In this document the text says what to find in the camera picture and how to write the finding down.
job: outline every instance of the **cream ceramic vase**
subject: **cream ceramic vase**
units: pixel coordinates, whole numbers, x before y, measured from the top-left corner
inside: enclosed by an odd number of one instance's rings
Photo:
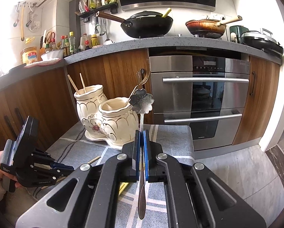
[[[86,87],[75,92],[77,111],[85,136],[91,141],[105,140],[112,148],[121,150],[123,145],[135,138],[139,129],[138,116],[128,104],[126,97],[107,100],[102,85]]]
[[[107,143],[115,149],[122,149],[124,144],[133,141],[139,129],[139,119],[131,104],[123,107],[126,101],[126,97],[117,97],[99,105],[101,128],[108,138]]]
[[[75,92],[74,97],[77,100],[77,111],[79,119],[83,126],[86,128],[85,135],[90,138],[103,138],[104,133],[98,126],[97,114],[99,112],[99,105],[107,98],[103,93],[102,85],[95,85],[86,87],[86,93],[84,89],[79,90],[79,93]]]

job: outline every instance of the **white bowl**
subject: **white bowl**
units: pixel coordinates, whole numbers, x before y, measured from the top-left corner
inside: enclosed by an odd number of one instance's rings
[[[59,58],[62,59],[63,58],[63,54],[64,54],[64,50],[60,49],[60,50],[53,50],[51,52],[45,53],[43,55],[41,55],[41,58],[43,61],[48,61],[50,59],[53,58]]]

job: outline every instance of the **rusty pan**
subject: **rusty pan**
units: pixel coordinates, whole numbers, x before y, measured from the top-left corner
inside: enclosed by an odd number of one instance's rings
[[[191,20],[185,23],[189,32],[193,35],[198,35],[199,37],[217,39],[220,38],[225,30],[226,24],[241,21],[241,16],[232,17],[227,20]]]

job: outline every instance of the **built-in oven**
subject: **built-in oven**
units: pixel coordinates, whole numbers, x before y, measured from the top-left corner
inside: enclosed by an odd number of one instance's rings
[[[195,150],[231,145],[243,113],[249,62],[150,57],[155,124],[189,125]]]

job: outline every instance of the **gray speckled countertop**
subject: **gray speckled countertop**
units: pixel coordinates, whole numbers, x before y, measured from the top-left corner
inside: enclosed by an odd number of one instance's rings
[[[281,60],[279,58],[271,56],[261,50],[246,45],[232,43],[218,39],[205,39],[205,38],[193,38],[193,37],[158,37],[158,38],[147,38],[147,39],[133,39],[124,42],[114,43],[111,45],[103,45],[98,48],[83,51],[78,54],[66,57],[65,61],[66,64],[71,64],[91,57],[119,52],[119,51],[151,48],[151,47],[162,47],[162,46],[196,46],[196,47],[219,48],[219,49],[238,51],[241,53],[254,55],[275,62],[277,64],[281,64]]]
[[[195,46],[195,47],[208,47],[208,48],[232,50],[260,57],[280,65],[282,64],[281,59],[266,54],[261,50],[246,45],[241,45],[218,39],[205,39],[205,38],[193,38],[193,37],[158,37],[158,38],[147,38],[147,39],[133,39],[133,40],[113,43],[111,45],[104,45],[98,48],[83,51],[75,55],[68,56],[65,59],[59,61],[57,64],[51,66],[45,66],[45,67],[36,66],[27,69],[17,68],[14,70],[11,69],[9,71],[9,74],[0,77],[0,90],[22,79],[33,76],[35,74],[39,74],[51,69],[61,68],[69,64],[76,63],[78,61],[85,60],[91,57],[96,57],[99,55],[105,55],[119,51],[162,47],[162,46]]]

